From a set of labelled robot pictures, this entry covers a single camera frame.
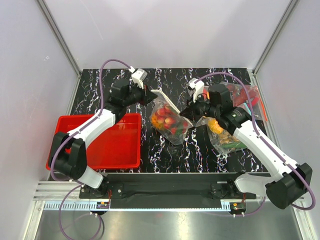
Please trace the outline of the zip bag with red chilies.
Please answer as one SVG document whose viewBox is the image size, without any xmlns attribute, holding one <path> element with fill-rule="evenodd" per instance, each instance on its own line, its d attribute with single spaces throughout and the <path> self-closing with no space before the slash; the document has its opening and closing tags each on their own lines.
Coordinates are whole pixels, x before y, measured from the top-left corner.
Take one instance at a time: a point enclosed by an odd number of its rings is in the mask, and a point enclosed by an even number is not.
<svg viewBox="0 0 320 240">
<path fill-rule="evenodd" d="M 221 82 L 230 92 L 234 107 L 245 109 L 251 114 L 249 102 L 251 102 L 253 114 L 256 120 L 267 121 L 267 113 L 257 86 Z"/>
</svg>

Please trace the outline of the polka dot zip bag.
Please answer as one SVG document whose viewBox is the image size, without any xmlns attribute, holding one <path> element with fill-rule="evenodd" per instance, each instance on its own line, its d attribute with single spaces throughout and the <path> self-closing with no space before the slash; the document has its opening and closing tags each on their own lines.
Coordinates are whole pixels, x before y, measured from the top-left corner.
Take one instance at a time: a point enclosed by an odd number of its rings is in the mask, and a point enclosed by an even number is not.
<svg viewBox="0 0 320 240">
<path fill-rule="evenodd" d="M 171 144 L 181 145 L 193 124 L 180 115 L 179 109 L 161 90 L 151 90 L 157 97 L 150 115 L 151 125 Z"/>
</svg>

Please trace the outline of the blue zip bag mixed food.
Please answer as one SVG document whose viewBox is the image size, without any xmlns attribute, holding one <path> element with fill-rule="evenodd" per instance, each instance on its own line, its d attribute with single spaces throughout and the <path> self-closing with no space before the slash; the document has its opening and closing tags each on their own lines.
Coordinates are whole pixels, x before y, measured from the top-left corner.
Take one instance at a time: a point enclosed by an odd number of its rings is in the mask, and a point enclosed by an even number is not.
<svg viewBox="0 0 320 240">
<path fill-rule="evenodd" d="M 241 124 L 250 120 L 250 115 L 240 107 L 224 108 L 218 104 L 211 105 L 212 117 L 215 118 L 220 127 L 224 129 L 223 134 L 219 135 L 219 141 L 211 140 L 210 143 L 219 154 L 229 154 L 236 151 L 244 150 L 247 146 L 234 136 L 236 128 L 240 128 Z"/>
</svg>

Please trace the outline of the fake cherry bunch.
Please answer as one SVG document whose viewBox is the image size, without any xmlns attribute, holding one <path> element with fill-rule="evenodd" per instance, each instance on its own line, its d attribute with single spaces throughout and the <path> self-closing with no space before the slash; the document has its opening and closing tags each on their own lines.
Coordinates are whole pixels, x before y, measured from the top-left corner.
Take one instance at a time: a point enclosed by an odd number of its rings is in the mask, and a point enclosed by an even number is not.
<svg viewBox="0 0 320 240">
<path fill-rule="evenodd" d="M 159 132 L 166 135 L 180 136 L 186 133 L 191 126 L 170 105 L 160 105 L 151 114 L 151 125 Z"/>
</svg>

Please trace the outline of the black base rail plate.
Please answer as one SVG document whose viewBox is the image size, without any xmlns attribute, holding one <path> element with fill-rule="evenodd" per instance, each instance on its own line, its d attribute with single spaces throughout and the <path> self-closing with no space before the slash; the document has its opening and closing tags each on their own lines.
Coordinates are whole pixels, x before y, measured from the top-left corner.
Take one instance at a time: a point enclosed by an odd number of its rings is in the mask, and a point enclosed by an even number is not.
<svg viewBox="0 0 320 240">
<path fill-rule="evenodd" d="M 109 173 L 99 190 L 84 186 L 80 199 L 110 200 L 112 210 L 212 211 L 224 201 L 254 200 L 233 185 L 239 173 Z"/>
</svg>

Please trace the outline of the zip bag with apple and peppers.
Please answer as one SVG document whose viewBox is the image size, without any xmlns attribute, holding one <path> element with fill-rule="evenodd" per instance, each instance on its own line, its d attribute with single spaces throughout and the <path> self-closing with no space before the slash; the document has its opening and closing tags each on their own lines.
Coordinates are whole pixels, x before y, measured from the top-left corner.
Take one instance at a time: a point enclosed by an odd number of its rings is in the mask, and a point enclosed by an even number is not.
<svg viewBox="0 0 320 240">
<path fill-rule="evenodd" d="M 197 96 L 197 100 L 200 102 L 205 102 L 209 100 L 209 87 L 204 86 L 202 90 L 202 94 L 199 94 Z M 215 140 L 219 141 L 219 135 L 223 134 L 225 131 L 220 125 L 218 124 L 218 121 L 215 118 L 212 117 L 206 117 L 206 116 L 201 116 L 198 117 L 196 120 L 196 127 L 204 126 L 206 125 L 207 127 L 207 132 L 210 140 Z"/>
</svg>

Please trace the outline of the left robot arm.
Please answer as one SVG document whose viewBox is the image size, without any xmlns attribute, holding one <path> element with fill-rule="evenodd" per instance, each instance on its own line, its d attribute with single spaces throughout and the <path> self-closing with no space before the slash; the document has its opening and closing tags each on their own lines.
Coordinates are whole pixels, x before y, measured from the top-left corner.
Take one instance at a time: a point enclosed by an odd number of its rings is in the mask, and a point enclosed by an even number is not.
<svg viewBox="0 0 320 240">
<path fill-rule="evenodd" d="M 147 105 L 157 95 L 146 84 L 130 84 L 127 79 L 114 83 L 102 108 L 89 120 L 67 133 L 57 132 L 52 140 L 48 165 L 54 180 L 55 173 L 65 176 L 90 187 L 90 192 L 97 198 L 108 193 L 104 177 L 88 166 L 87 148 L 104 131 L 117 124 L 126 114 L 129 106 L 134 104 Z"/>
</svg>

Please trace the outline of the red plastic bin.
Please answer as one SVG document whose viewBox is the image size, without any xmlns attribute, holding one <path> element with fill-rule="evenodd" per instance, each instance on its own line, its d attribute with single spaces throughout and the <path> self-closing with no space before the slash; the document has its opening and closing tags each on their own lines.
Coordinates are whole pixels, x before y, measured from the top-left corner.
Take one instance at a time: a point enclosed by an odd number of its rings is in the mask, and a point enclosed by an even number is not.
<svg viewBox="0 0 320 240">
<path fill-rule="evenodd" d="M 101 133 L 80 158 L 80 169 L 136 169 L 140 166 L 142 117 L 127 113 L 114 126 Z"/>
</svg>

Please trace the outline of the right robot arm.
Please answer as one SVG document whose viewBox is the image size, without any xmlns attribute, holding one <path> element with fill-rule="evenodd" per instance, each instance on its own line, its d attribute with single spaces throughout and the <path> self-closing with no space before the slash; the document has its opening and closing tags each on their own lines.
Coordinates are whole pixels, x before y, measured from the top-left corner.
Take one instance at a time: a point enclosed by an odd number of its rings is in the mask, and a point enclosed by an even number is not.
<svg viewBox="0 0 320 240">
<path fill-rule="evenodd" d="M 209 87 L 209 97 L 203 95 L 202 81 L 187 87 L 190 100 L 180 115 L 191 121 L 201 117 L 217 120 L 218 125 L 243 143 L 266 167 L 269 177 L 243 173 L 227 185 L 228 195 L 239 198 L 244 193 L 267 197 L 277 208 L 284 210 L 305 193 L 310 193 L 312 168 L 298 164 L 286 155 L 261 131 L 249 113 L 234 107 L 231 94 L 223 84 Z"/>
</svg>

